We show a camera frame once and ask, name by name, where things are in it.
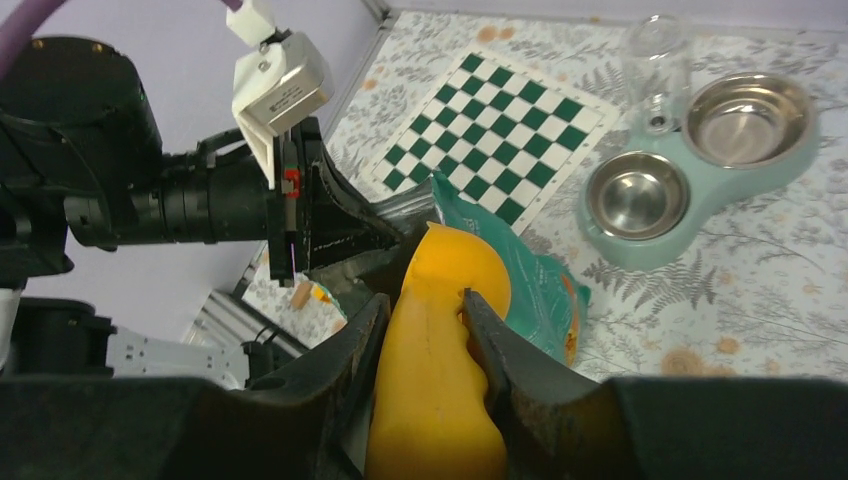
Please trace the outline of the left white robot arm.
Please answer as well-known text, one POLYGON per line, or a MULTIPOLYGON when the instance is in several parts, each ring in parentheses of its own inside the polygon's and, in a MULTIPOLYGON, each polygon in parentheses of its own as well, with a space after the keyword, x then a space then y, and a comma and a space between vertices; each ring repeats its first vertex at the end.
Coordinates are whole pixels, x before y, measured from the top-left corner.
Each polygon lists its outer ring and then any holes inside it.
POLYGON ((84 302, 26 298, 73 268, 66 241, 120 246, 264 240, 270 276, 306 274, 346 313, 399 293, 433 220, 427 186, 366 200, 337 170, 318 121, 273 140, 269 182, 242 133, 167 154, 138 71, 87 38, 29 41, 1 80, 1 370, 6 375, 192 376, 242 388, 275 367, 282 329, 182 345, 115 326, 84 302))

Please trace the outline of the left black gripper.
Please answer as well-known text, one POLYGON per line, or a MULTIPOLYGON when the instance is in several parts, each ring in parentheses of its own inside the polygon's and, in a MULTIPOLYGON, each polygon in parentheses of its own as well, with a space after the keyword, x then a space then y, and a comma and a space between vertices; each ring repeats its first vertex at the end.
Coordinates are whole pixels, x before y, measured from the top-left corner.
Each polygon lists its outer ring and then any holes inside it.
POLYGON ((267 201, 269 275, 289 286, 297 273, 326 268, 417 237, 438 213, 424 183, 371 202, 327 158, 309 116, 273 143, 275 187, 267 201))

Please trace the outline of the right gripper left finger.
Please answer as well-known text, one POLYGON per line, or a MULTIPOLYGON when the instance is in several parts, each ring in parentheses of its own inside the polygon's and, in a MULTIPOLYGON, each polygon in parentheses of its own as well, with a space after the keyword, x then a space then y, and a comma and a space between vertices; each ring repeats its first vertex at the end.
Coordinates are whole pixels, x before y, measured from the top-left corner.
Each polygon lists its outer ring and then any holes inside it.
POLYGON ((41 376, 1 384, 5 479, 356 479, 342 438, 390 316, 373 296, 248 390, 200 378, 41 376))

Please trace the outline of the green pet food bag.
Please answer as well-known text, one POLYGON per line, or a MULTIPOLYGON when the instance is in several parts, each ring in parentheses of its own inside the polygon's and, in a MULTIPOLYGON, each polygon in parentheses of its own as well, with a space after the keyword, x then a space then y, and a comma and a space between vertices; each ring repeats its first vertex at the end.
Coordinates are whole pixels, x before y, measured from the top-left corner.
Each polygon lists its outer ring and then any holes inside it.
MULTIPOLYGON (((499 255, 511 285, 510 309, 502 316, 506 324, 550 357, 573 366, 580 324, 588 312, 588 287, 558 260, 533 253, 505 221, 461 199, 443 174, 437 173, 424 183, 431 187, 438 213, 433 223, 470 233, 499 255)), ((391 249, 362 253, 307 276, 328 288, 346 313, 354 313, 375 293, 397 298, 428 223, 417 237, 391 249)))

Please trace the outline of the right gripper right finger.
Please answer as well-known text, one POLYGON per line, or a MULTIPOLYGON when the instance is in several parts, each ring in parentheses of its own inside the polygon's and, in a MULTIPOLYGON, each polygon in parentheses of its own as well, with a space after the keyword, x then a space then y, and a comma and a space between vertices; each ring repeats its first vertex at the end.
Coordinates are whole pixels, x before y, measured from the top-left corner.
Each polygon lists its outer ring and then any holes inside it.
POLYGON ((614 376, 595 382, 463 312, 512 479, 843 479, 847 386, 822 378, 614 376))

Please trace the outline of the orange plastic scoop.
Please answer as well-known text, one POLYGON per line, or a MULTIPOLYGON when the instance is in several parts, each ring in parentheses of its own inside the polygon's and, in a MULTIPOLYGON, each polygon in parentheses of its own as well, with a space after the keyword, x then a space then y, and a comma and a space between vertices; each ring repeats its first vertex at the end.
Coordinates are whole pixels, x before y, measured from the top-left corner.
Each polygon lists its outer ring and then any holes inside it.
POLYGON ((497 252, 471 233, 429 224, 381 348, 365 478, 506 478, 505 442, 484 403, 489 383, 469 350, 466 289, 499 316, 510 308, 497 252))

